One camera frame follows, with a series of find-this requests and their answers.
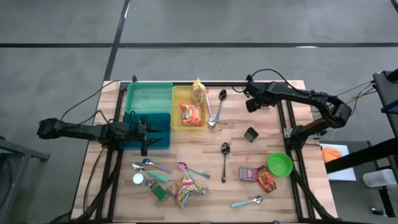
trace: spoon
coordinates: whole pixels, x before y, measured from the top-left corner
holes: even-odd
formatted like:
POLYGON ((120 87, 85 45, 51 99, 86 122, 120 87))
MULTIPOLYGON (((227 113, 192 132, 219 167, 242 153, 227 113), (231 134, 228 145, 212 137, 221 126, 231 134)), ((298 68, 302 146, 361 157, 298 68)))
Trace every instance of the spoon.
POLYGON ((162 169, 162 170, 164 170, 164 171, 166 171, 166 172, 168 172, 168 173, 172 173, 172 172, 173 172, 170 168, 168 168, 168 167, 166 167, 166 166, 154 164, 153 162, 150 161, 149 158, 143 159, 143 160, 142 160, 142 163, 145 164, 145 165, 153 165, 153 166, 155 166, 155 167, 157 167, 157 168, 159 168, 159 169, 162 169))
POLYGON ((190 171, 192 171, 192 172, 194 172, 196 174, 201 175, 204 178, 210 179, 210 175, 201 173, 201 172, 193 170, 191 168, 188 168, 188 166, 184 162, 178 162, 178 167, 180 168, 180 170, 190 170, 190 171))
POLYGON ((161 181, 163 181, 165 183, 167 183, 169 181, 166 177, 164 177, 164 176, 162 176, 160 174, 157 174, 154 171, 145 170, 144 165, 142 163, 140 163, 140 162, 133 162, 132 163, 132 168, 135 169, 135 170, 138 170, 139 172, 145 171, 148 174, 158 178, 159 180, 161 180, 161 181))
POLYGON ((221 104, 223 103, 223 101, 226 98, 226 90, 221 90, 218 95, 218 98, 220 99, 221 102, 220 102, 220 107, 218 108, 218 111, 217 111, 216 122, 218 122, 218 120, 220 118, 221 104))
POLYGON ((221 178, 222 183, 225 183, 226 178, 225 178, 225 159, 226 155, 230 152, 231 148, 229 147, 229 144, 227 142, 223 143, 221 146, 221 152, 224 154, 224 169, 223 169, 223 177, 221 178))
POLYGON ((232 203, 231 204, 231 208, 236 208, 236 207, 239 207, 239 206, 242 206, 242 205, 249 204, 251 202, 260 203, 260 202, 262 202, 262 197, 261 196, 255 196, 254 199, 250 200, 250 201, 232 203))
POLYGON ((207 103, 207 110, 209 112, 209 121, 207 122, 210 128, 214 128, 216 126, 216 123, 214 122, 213 118, 211 118, 211 111, 210 111, 210 104, 209 104, 209 99, 207 98, 206 95, 206 103, 207 103))

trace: concrete floor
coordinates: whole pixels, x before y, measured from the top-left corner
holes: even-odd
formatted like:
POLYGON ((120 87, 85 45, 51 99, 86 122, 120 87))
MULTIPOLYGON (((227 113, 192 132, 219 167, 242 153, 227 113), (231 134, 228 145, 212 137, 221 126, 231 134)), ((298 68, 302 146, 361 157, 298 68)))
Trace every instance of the concrete floor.
MULTIPOLYGON (((0 2, 0 43, 112 43, 123 0, 0 2)), ((389 0, 132 0, 121 42, 397 42, 398 23, 389 0)), ((45 223, 73 203, 87 141, 36 136, 41 119, 60 117, 95 92, 111 49, 0 49, 0 135, 51 153, 29 164, 13 223, 45 223)), ((273 68, 308 89, 336 94, 397 68, 398 48, 335 49, 119 49, 111 80, 242 80, 273 68)), ((278 79, 272 73, 258 79, 278 79)), ((357 91, 343 95, 349 99, 357 91)), ((78 122, 95 112, 98 97, 67 116, 78 122)), ((334 140, 373 144, 392 137, 377 95, 359 100, 334 140)), ((329 140, 331 133, 324 136, 329 140)), ((339 216, 366 222, 377 197, 356 204, 333 188, 339 216)), ((396 220, 375 217, 372 222, 396 220)))

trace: green bowl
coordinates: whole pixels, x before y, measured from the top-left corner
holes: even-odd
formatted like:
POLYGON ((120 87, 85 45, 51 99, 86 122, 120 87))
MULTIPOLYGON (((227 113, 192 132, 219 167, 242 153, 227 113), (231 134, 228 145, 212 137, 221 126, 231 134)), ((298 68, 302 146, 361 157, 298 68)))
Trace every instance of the green bowl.
POLYGON ((293 162, 286 154, 275 152, 268 158, 268 168, 277 177, 287 177, 293 170, 293 162))

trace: wooden tabletop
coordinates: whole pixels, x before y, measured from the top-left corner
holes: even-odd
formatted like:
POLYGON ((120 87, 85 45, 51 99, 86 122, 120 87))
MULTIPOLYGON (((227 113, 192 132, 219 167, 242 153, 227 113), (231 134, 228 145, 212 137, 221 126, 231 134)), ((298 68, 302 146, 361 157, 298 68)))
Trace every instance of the wooden tabletop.
MULTIPOLYGON (((303 81, 290 81, 290 83, 296 88, 305 89, 303 81)), ((116 82, 110 84, 101 92, 98 109, 102 110, 108 119, 113 118, 118 89, 119 83, 116 82)), ((225 89, 228 92, 228 96, 223 102, 220 122, 215 129, 206 127, 204 131, 172 130, 170 149, 150 150, 148 153, 148 158, 154 162, 173 169, 172 174, 157 170, 169 178, 168 184, 161 184, 163 187, 182 178, 183 171, 178 170, 177 162, 184 161, 189 167, 211 175, 211 179, 205 179, 199 175, 192 174, 199 186, 208 186, 210 193, 203 196, 194 195, 184 209, 179 208, 172 197, 160 204, 148 188, 132 183, 132 177, 136 171, 132 169, 131 164, 142 160, 143 157, 141 157, 140 151, 124 151, 118 196, 114 209, 114 222, 297 221, 289 177, 274 177, 277 189, 269 194, 258 183, 239 181, 238 168, 240 166, 259 167, 267 163, 267 158, 273 152, 285 152, 277 107, 261 108, 254 113, 248 113, 244 103, 247 98, 242 93, 234 92, 231 88, 225 89), (250 143, 243 136, 249 127, 253 127, 259 133, 259 137, 253 143, 250 143), (223 155, 221 154, 221 145, 224 142, 228 142, 231 145, 231 152, 226 158, 226 183, 222 184, 223 155), (256 195, 263 196, 264 200, 262 203, 252 203, 239 208, 229 207, 231 203, 252 199, 256 195)), ((207 88, 213 117, 215 117, 220 104, 218 99, 220 90, 221 88, 218 87, 207 88)), ((293 108, 297 124, 307 124, 312 121, 313 118, 309 106, 293 103, 293 108)), ((284 108, 284 111, 285 117, 288 119, 287 109, 284 108)), ((95 124, 104 123, 101 116, 95 118, 95 124)), ((308 140, 307 142, 317 143, 314 140, 308 140)), ((72 218, 82 214, 83 196, 87 181, 101 150, 101 145, 97 142, 91 141, 88 145, 73 206, 72 218)), ((326 210, 334 217, 337 217, 320 148, 306 145, 303 148, 303 157, 311 191, 326 210)), ((105 158, 106 149, 102 153, 95 170, 86 204, 89 204, 94 199, 100 189, 105 158)), ((147 168, 149 170, 156 169, 151 166, 147 168)), ((110 190, 105 198, 103 216, 108 211, 109 195, 110 190)), ((308 217, 305 199, 301 191, 300 199, 305 217, 308 217)))

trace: yellow plastic container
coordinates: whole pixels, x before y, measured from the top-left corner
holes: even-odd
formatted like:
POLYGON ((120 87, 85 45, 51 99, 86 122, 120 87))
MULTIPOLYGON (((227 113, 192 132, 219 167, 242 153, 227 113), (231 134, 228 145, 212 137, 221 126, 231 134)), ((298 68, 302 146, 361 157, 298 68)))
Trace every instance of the yellow plastic container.
POLYGON ((192 86, 174 86, 172 100, 172 129, 177 131, 202 131, 207 124, 207 105, 206 100, 201 103, 201 127, 189 124, 182 124, 182 110, 180 103, 192 104, 192 86))

